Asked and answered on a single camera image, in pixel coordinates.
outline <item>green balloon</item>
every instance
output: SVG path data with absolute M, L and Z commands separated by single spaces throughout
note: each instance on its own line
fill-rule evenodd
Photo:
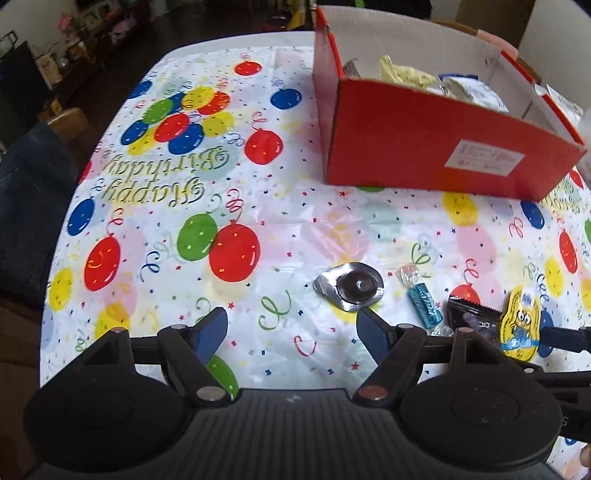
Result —
M 381 192 L 384 187 L 357 187 L 359 190 L 363 190 L 364 192 Z
M 178 233 L 178 254 L 190 262 L 201 260 L 217 235 L 217 225 L 207 213 L 189 217 Z
M 228 364 L 217 355 L 214 355 L 207 364 L 207 369 L 220 382 L 220 385 L 224 387 L 232 399 L 236 398 L 236 395 L 238 395 L 238 382 Z
M 148 125 L 157 124 L 161 120 L 164 120 L 173 107 L 174 102 L 172 100 L 168 98 L 160 100 L 146 110 L 144 118 L 142 118 L 142 122 Z

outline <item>red balloon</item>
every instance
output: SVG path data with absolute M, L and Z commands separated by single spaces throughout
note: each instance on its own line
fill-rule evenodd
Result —
M 224 92 L 216 92 L 213 100 L 197 110 L 202 115 L 213 115 L 224 110 L 230 104 L 230 96 Z
M 90 291 L 105 288 L 113 281 L 121 260 L 121 247 L 113 236 L 98 242 L 88 255 L 84 267 L 84 284 Z
M 261 65 L 255 61 L 243 61 L 234 67 L 234 72 L 243 77 L 248 77 L 249 75 L 259 73 L 261 69 Z
M 452 290 L 450 295 L 460 297 L 464 300 L 469 300 L 472 303 L 480 303 L 480 297 L 478 296 L 478 293 L 476 293 L 476 290 L 474 290 L 470 284 L 457 286 Z
M 577 187 L 580 189 L 583 188 L 583 180 L 581 179 L 581 175 L 576 170 L 571 170 L 569 172 L 570 179 L 575 183 Z
M 82 183 L 86 177 L 88 176 L 88 174 L 90 173 L 90 169 L 92 168 L 92 162 L 89 161 L 86 164 L 86 167 L 84 167 L 84 170 L 82 171 L 82 175 L 80 175 L 80 180 L 78 180 L 78 184 Z
M 267 165 L 283 151 L 283 141 L 275 132 L 257 130 L 246 142 L 244 154 L 257 165 Z
M 261 257 L 261 245 L 255 232 L 233 223 L 222 228 L 209 248 L 209 267 L 213 274 L 227 282 L 246 279 Z
M 176 115 L 169 116 L 156 129 L 154 139 L 156 142 L 160 143 L 170 142 L 181 136 L 187 127 L 189 127 L 190 123 L 191 119 L 184 113 L 177 113 Z
M 575 273 L 579 267 L 577 252 L 574 249 L 572 240 L 565 231 L 563 231 L 558 238 L 558 248 L 566 269 L 571 273 Z

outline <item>birthday tablecloth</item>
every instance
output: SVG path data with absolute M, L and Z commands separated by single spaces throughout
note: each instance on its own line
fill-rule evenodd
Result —
M 502 309 L 524 284 L 540 295 L 544 325 L 591 325 L 591 196 L 576 171 L 538 205 L 325 185 L 312 62 L 310 47 L 245 48 L 162 61 L 147 74 L 64 221 L 43 314 L 42 384 L 111 327 L 154 335 L 222 306 L 228 336 L 209 368 L 231 394 L 353 391 L 375 363 L 355 314 L 313 289 L 323 270 L 353 260 L 383 276 L 373 308 L 392 325 L 421 325 L 396 275 L 413 263 L 438 307 L 455 294 Z M 587 353 L 543 348 L 535 362 L 591 368 Z M 423 378 L 440 370 L 426 365 Z M 161 378 L 154 367 L 141 372 Z M 561 438 L 550 462 L 580 478 L 581 447 Z

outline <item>balloon print tablecloth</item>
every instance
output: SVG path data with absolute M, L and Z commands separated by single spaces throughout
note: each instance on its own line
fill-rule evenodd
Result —
M 352 260 L 383 276 L 374 308 L 393 325 L 421 324 L 396 276 L 409 263 L 440 307 L 457 294 L 501 309 L 526 284 L 541 297 L 545 325 L 591 324 L 591 197 L 576 171 L 540 205 L 327 186 L 312 60 L 311 48 L 218 51 L 159 63 L 138 85 L 63 225 L 43 317 L 42 383 L 111 327 L 154 335 L 222 306 L 228 337 L 209 367 L 231 393 L 352 391 L 375 364 L 355 314 L 312 286 L 324 269 Z M 535 361 L 547 371 L 591 368 L 586 353 L 541 349 Z M 426 366 L 424 377 L 439 370 Z M 559 439 L 551 460 L 576 477 L 580 447 Z

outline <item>box label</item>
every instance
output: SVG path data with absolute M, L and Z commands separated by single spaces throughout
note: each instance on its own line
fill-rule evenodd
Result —
M 525 154 L 505 148 L 460 140 L 445 166 L 506 177 L 523 157 Z

